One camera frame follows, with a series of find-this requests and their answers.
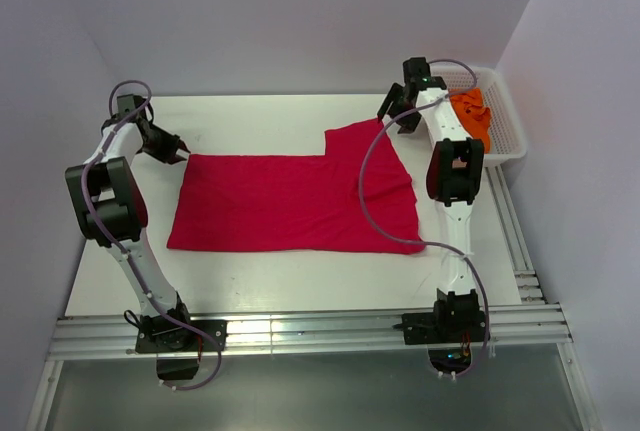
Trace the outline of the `red t shirt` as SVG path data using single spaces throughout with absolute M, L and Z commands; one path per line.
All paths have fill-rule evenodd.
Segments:
M 330 129 L 321 155 L 191 155 L 168 248 L 421 252 L 412 178 L 382 128 Z

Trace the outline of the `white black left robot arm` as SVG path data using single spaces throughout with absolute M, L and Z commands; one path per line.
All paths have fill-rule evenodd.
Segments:
M 118 263 L 139 301 L 124 312 L 142 340 L 183 350 L 195 338 L 186 305 L 169 284 L 147 236 L 148 211 L 131 164 L 139 154 L 174 165 L 189 150 L 181 138 L 154 123 L 150 102 L 135 94 L 116 99 L 117 110 L 101 128 L 101 141 L 83 164 L 69 167 L 65 181 L 81 233 Z

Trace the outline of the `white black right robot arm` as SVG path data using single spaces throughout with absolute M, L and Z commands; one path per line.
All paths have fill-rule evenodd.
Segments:
M 426 191 L 435 204 L 443 242 L 432 321 L 435 334 L 452 341 L 467 325 L 483 320 L 466 259 L 471 254 L 470 218 L 481 184 L 484 143 L 466 131 L 440 77 L 392 84 L 377 112 L 378 119 L 385 117 L 394 118 L 403 133 L 415 131 L 420 122 L 427 126 L 432 154 Z

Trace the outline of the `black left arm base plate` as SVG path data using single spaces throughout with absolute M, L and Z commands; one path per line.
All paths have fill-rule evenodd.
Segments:
M 190 323 L 210 336 L 215 343 L 201 335 L 159 318 L 144 324 L 136 340 L 137 354 L 217 352 L 225 348 L 227 322 L 225 320 L 196 320 Z

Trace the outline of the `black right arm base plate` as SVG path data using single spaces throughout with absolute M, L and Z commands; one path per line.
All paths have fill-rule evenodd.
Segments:
M 472 343 L 482 342 L 486 315 L 480 311 L 476 317 L 464 321 L 453 316 L 437 318 L 434 312 L 404 313 L 393 329 L 403 333 L 406 345 L 461 344 L 464 338 Z

